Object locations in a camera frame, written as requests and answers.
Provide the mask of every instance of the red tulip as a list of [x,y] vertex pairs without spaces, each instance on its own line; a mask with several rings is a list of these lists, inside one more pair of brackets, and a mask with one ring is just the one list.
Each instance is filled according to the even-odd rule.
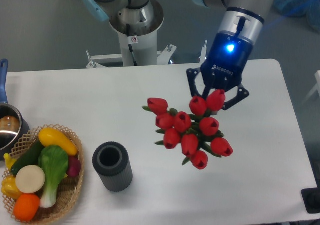
[[207,110],[206,100],[200,96],[194,96],[189,107],[194,115],[203,116]]
[[178,112],[174,117],[173,125],[179,133],[184,133],[191,127],[191,118],[184,111]]
[[221,110],[225,104],[226,95],[225,91],[222,89],[215,90],[211,93],[206,99],[206,105],[208,108],[213,111],[217,112]]
[[196,151],[196,153],[190,157],[190,161],[197,169],[205,169],[208,164],[208,155],[204,151]]
[[167,112],[168,103],[162,98],[149,98],[148,107],[156,115],[161,115]]
[[174,126],[174,117],[169,113],[164,113],[156,117],[155,125],[163,130],[168,130]]
[[213,117],[205,117],[199,123],[200,130],[206,136],[213,136],[219,130],[219,122]]
[[221,137],[217,137],[211,142],[211,149],[215,154],[224,157],[229,157],[234,152],[229,142]]
[[190,157],[197,152],[198,145],[199,141],[196,135],[186,134],[181,140],[182,153]]
[[174,149],[181,141],[181,136],[174,128],[165,131],[163,143],[166,149]]

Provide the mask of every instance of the yellow pepper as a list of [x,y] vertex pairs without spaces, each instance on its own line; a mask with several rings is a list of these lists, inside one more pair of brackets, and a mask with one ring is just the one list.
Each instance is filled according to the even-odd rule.
[[77,146],[64,135],[63,132],[51,127],[45,127],[39,132],[39,140],[45,147],[57,145],[62,148],[69,156],[78,154]]
[[2,181],[1,192],[9,198],[17,200],[23,193],[17,188],[16,178],[8,176]]
[[12,166],[15,164],[15,162],[17,161],[17,159],[12,158],[12,157],[9,155],[9,153],[5,153],[5,154],[3,155],[3,157],[4,157],[4,160],[5,160],[5,165],[6,165],[6,167],[7,167],[9,170],[11,170]]

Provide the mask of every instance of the blue pot handle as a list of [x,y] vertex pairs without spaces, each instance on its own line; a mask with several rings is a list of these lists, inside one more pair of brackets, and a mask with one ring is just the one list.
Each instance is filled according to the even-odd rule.
[[6,93],[6,80],[9,62],[7,59],[0,61],[0,104],[7,104],[8,98]]

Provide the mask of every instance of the yellow squash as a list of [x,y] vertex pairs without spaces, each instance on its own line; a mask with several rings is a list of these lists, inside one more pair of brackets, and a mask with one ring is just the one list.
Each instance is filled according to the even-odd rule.
[[7,167],[9,170],[11,170],[11,167],[15,164],[15,162],[17,161],[17,159],[12,158],[12,157],[9,155],[9,153],[5,153],[5,154],[3,155],[3,157],[4,157],[4,160],[5,160],[5,165],[6,165],[6,167]]
[[51,127],[43,128],[39,132],[39,140],[45,147],[51,145],[57,145],[62,148],[69,156],[75,156],[78,154],[76,145],[73,144],[69,138],[64,135],[63,132]]

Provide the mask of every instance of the bok choy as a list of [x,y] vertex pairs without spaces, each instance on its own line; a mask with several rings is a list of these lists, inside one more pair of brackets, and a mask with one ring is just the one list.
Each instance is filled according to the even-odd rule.
[[69,166],[68,154],[59,146],[52,145],[42,150],[38,165],[45,174],[41,208],[51,208],[57,201],[58,185],[64,179]]

